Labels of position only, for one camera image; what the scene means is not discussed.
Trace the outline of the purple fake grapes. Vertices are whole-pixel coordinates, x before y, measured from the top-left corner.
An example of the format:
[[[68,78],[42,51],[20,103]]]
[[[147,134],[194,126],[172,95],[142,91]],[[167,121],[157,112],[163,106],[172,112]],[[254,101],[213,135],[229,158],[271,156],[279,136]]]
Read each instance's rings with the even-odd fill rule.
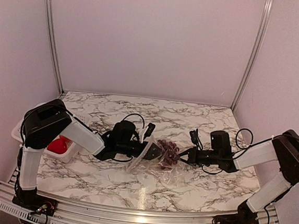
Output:
[[[161,146],[161,154],[159,156],[159,167],[161,170],[170,170],[180,161],[179,148],[176,143],[167,141],[166,139],[158,139],[157,142]]]

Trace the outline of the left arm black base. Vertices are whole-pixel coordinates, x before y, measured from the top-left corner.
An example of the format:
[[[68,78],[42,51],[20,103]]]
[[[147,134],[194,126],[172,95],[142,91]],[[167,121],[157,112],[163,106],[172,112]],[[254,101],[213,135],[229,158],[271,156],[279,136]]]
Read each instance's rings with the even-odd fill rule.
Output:
[[[35,190],[22,190],[19,186],[15,186],[15,196],[13,201],[15,205],[31,210],[31,214],[44,213],[53,216],[57,208],[58,201],[49,197],[38,195],[37,188]]]

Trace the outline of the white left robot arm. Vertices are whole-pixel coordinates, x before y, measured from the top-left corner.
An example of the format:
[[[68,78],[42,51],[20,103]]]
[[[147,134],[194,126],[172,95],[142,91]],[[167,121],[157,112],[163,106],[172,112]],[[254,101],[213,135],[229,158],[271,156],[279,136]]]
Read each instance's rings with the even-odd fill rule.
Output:
[[[68,111],[60,99],[29,110],[20,125],[19,172],[13,203],[36,212],[54,212],[57,201],[37,193],[37,173],[44,150],[56,138],[64,136],[100,161],[113,160],[116,155],[126,156],[127,162],[154,160],[162,155],[162,147],[152,136],[154,129],[155,125],[150,123],[139,134],[134,123],[123,119],[101,135]]]

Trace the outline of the clear zip top bag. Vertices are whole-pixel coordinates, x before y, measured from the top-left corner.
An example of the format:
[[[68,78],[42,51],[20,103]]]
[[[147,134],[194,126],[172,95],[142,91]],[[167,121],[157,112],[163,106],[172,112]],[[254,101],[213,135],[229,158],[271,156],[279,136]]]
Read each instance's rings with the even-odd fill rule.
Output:
[[[153,136],[147,138],[147,145],[141,154],[133,159],[127,166],[126,171],[133,174],[152,174],[156,179],[169,185],[184,186],[185,185],[185,173],[186,164],[178,161],[177,165],[170,170],[161,170],[159,167],[159,158],[153,160],[146,160],[145,154],[148,154],[148,150],[151,144],[158,144],[158,139]]]

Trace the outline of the aluminium front rail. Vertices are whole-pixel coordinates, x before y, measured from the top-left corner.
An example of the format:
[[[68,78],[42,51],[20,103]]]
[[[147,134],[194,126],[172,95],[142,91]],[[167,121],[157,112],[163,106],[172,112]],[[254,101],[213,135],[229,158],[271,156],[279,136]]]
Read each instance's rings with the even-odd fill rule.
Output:
[[[54,216],[47,224],[212,224],[216,212],[169,212],[145,211],[100,205],[70,199],[50,193],[40,195],[57,200]],[[29,216],[29,210],[12,203],[14,186],[0,181],[0,223],[19,224],[22,221],[31,224],[43,224],[43,216]]]

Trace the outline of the left aluminium corner post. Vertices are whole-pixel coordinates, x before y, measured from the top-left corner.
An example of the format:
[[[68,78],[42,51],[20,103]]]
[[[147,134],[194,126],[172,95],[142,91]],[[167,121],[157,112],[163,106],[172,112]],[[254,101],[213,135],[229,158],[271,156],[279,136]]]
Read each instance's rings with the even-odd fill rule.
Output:
[[[59,96],[64,94],[63,82],[60,74],[60,66],[58,62],[58,52],[55,40],[55,28],[54,28],[54,20],[53,20],[53,2],[52,0],[44,0],[45,2],[45,13],[46,13],[46,25],[49,39],[49,49],[51,52],[51,62],[53,67],[53,73],[55,77],[56,87]]]

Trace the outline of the red fake pepper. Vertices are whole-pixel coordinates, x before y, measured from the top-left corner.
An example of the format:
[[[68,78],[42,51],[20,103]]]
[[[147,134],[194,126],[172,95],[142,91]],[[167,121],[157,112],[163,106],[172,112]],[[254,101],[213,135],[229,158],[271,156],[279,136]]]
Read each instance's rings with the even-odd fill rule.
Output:
[[[47,149],[48,151],[61,155],[68,150],[67,145],[69,142],[70,140],[68,138],[60,135],[58,139],[55,139],[48,145]]]

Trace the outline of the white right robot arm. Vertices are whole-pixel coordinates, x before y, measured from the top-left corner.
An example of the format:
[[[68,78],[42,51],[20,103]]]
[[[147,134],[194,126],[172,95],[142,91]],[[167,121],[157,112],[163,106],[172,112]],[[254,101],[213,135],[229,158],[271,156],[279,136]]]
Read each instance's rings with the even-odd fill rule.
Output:
[[[238,152],[232,151],[230,137],[226,131],[210,133],[210,150],[202,148],[197,131],[191,131],[190,136],[195,146],[180,153],[180,156],[187,156],[184,162],[189,165],[217,165],[226,173],[234,173],[271,161],[279,165],[277,175],[238,206],[237,214],[232,217],[232,224],[250,224],[259,210],[280,200],[299,183],[299,136],[292,129],[251,144]]]

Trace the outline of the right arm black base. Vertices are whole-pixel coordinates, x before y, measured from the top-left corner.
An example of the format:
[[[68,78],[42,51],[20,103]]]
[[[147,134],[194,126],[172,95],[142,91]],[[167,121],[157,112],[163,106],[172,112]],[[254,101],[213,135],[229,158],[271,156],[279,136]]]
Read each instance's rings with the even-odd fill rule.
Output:
[[[237,207],[236,214],[216,215],[212,224],[259,224],[257,212],[253,212],[247,200]]]

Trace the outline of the aluminium corner post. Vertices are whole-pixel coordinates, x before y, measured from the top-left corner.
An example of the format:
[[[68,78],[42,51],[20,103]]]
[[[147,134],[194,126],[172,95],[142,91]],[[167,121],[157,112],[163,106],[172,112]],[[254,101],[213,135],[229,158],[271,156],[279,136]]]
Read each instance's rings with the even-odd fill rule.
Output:
[[[54,20],[53,20],[53,2],[52,0],[44,0],[45,2],[45,13],[46,13],[46,25],[49,39],[49,49],[51,52],[51,62],[53,67],[53,73],[55,77],[56,87],[59,96],[64,94],[63,82],[60,74],[60,66],[58,62],[58,52],[55,40],[55,28],[54,28]]]
[[[235,96],[231,103],[231,110],[233,112],[237,109],[238,104],[243,96],[243,93],[248,84],[248,81],[250,80],[250,75],[252,74],[252,70],[254,68],[255,62],[257,60],[258,53],[259,53],[261,46],[264,42],[268,23],[270,21],[273,3],[274,3],[274,0],[265,0],[264,8],[262,10],[262,16],[261,16],[261,19],[259,22],[259,27],[258,27],[256,37],[254,39],[252,51],[250,53],[248,62],[246,64],[246,68],[244,69],[241,82],[237,88],[237,91],[236,91]]]

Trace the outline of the right aluminium corner post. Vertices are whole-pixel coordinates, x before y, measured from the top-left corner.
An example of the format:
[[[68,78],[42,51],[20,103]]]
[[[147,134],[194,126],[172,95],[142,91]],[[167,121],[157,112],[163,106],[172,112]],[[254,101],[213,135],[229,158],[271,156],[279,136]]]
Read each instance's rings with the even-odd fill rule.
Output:
[[[250,80],[250,75],[252,74],[252,70],[254,68],[255,62],[257,60],[258,53],[259,53],[261,46],[264,42],[268,23],[270,21],[273,3],[274,3],[274,0],[265,0],[264,8],[262,10],[262,16],[261,16],[261,19],[259,22],[259,27],[258,27],[256,37],[254,39],[252,51],[250,53],[248,62],[246,64],[246,68],[244,69],[241,82],[237,88],[237,91],[236,91],[235,96],[231,103],[231,110],[233,112],[237,109],[238,104],[243,96],[243,93],[248,84],[248,81]]]

